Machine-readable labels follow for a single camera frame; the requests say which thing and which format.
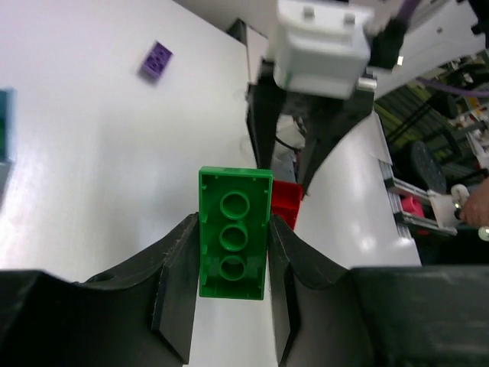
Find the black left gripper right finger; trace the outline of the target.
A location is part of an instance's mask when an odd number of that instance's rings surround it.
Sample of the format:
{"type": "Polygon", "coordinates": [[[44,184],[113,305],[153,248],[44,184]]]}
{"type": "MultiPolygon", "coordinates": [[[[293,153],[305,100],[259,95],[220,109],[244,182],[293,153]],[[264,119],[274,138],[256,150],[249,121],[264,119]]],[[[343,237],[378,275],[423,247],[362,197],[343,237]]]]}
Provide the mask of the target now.
{"type": "Polygon", "coordinates": [[[485,266],[347,269],[269,222],[281,366],[486,366],[485,266]]]}

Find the blue container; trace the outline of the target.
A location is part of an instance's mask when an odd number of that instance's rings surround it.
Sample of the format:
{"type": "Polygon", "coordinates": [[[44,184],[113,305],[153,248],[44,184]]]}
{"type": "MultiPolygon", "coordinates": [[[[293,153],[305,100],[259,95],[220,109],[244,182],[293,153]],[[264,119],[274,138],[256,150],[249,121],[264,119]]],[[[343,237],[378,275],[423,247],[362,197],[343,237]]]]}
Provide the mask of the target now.
{"type": "Polygon", "coordinates": [[[13,162],[16,150],[16,90],[1,89],[1,163],[13,162]]]}

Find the pink object in background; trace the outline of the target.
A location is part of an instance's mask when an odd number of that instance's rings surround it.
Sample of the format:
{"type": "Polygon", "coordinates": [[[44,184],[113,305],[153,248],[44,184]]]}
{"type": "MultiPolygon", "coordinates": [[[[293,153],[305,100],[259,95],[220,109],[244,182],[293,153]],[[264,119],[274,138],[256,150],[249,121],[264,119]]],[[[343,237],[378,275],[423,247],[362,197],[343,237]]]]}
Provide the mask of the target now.
{"type": "Polygon", "coordinates": [[[406,196],[401,200],[402,210],[410,215],[424,217],[423,206],[413,196],[406,196]]]}

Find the person hand in background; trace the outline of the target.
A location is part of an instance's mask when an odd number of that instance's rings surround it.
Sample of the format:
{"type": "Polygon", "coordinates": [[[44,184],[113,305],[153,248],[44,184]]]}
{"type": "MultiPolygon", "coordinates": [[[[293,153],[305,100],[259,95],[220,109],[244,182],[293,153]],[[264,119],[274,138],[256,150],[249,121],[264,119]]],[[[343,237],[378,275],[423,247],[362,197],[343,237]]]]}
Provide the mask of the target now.
{"type": "Polygon", "coordinates": [[[488,180],[485,180],[465,202],[461,209],[461,220],[473,227],[488,226],[488,197],[488,180]]]}

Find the green lego plate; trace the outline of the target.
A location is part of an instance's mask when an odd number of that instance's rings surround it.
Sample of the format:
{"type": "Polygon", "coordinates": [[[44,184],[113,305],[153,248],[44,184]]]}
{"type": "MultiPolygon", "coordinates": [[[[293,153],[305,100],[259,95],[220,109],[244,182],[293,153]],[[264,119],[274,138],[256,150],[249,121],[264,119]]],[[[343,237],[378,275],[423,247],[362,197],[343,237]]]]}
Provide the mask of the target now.
{"type": "Polygon", "coordinates": [[[199,170],[199,295],[263,300],[273,173],[199,170]]]}

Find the aluminium frame rail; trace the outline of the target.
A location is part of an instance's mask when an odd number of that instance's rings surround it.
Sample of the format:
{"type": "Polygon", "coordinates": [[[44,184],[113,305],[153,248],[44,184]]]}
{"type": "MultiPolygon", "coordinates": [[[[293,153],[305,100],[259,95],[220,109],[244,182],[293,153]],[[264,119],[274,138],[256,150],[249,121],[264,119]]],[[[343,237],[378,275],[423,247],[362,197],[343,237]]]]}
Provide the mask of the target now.
{"type": "Polygon", "coordinates": [[[410,238],[412,234],[457,234],[458,219],[455,211],[459,203],[450,194],[422,190],[396,178],[392,166],[387,162],[380,161],[379,165],[400,236],[410,238]]]}

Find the red rounded lego brick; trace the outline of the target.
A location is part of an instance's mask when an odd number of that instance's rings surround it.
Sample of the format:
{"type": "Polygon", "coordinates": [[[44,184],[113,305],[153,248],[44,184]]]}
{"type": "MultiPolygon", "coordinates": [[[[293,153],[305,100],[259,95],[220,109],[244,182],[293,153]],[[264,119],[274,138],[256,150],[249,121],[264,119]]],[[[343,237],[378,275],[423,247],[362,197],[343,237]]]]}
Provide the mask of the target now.
{"type": "Polygon", "coordinates": [[[280,216],[285,223],[295,229],[300,205],[303,198],[303,188],[297,183],[274,180],[272,187],[271,212],[280,216]]]}

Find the small purple lego brick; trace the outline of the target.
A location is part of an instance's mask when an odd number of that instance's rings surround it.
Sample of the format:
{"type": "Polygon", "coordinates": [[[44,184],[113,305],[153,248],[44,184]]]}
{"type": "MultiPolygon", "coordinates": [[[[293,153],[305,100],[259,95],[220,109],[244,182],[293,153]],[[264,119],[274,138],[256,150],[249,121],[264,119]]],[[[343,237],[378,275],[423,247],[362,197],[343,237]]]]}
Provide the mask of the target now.
{"type": "Polygon", "coordinates": [[[140,65],[139,75],[150,83],[157,83],[164,74],[172,56],[172,51],[159,41],[155,41],[140,65]]]}

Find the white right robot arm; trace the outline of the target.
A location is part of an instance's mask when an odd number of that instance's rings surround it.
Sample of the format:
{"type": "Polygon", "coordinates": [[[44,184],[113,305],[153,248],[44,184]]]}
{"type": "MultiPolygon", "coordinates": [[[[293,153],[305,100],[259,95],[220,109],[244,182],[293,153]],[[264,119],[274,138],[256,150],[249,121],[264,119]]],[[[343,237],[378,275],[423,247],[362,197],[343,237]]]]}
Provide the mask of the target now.
{"type": "Polygon", "coordinates": [[[256,164],[272,164],[277,122],[302,119],[306,141],[297,181],[308,188],[336,145],[373,111],[374,100],[430,70],[488,46],[486,1],[440,1],[418,13],[405,1],[377,33],[373,6],[280,1],[247,126],[256,164]]]}

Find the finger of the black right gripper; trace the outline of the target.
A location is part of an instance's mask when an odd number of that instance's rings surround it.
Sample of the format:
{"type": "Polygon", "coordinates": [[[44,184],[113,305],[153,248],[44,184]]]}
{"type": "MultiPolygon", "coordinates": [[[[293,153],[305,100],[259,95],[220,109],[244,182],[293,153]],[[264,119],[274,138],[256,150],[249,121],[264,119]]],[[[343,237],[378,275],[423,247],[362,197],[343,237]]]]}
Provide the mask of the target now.
{"type": "Polygon", "coordinates": [[[306,193],[324,160],[373,109],[372,91],[356,90],[349,99],[317,97],[306,117],[306,140],[297,183],[306,193]]]}
{"type": "Polygon", "coordinates": [[[275,146],[277,121],[287,93],[275,85],[249,84],[246,123],[259,169],[269,169],[275,146]]]}

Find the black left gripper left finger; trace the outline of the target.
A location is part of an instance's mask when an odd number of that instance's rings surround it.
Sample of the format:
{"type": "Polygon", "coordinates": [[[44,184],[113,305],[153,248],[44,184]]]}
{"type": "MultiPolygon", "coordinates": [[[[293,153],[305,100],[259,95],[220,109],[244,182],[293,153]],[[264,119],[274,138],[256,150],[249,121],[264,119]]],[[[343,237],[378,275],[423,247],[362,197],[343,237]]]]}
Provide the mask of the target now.
{"type": "Polygon", "coordinates": [[[186,365],[198,275],[196,214],[83,283],[38,270],[3,271],[1,364],[186,365]]]}

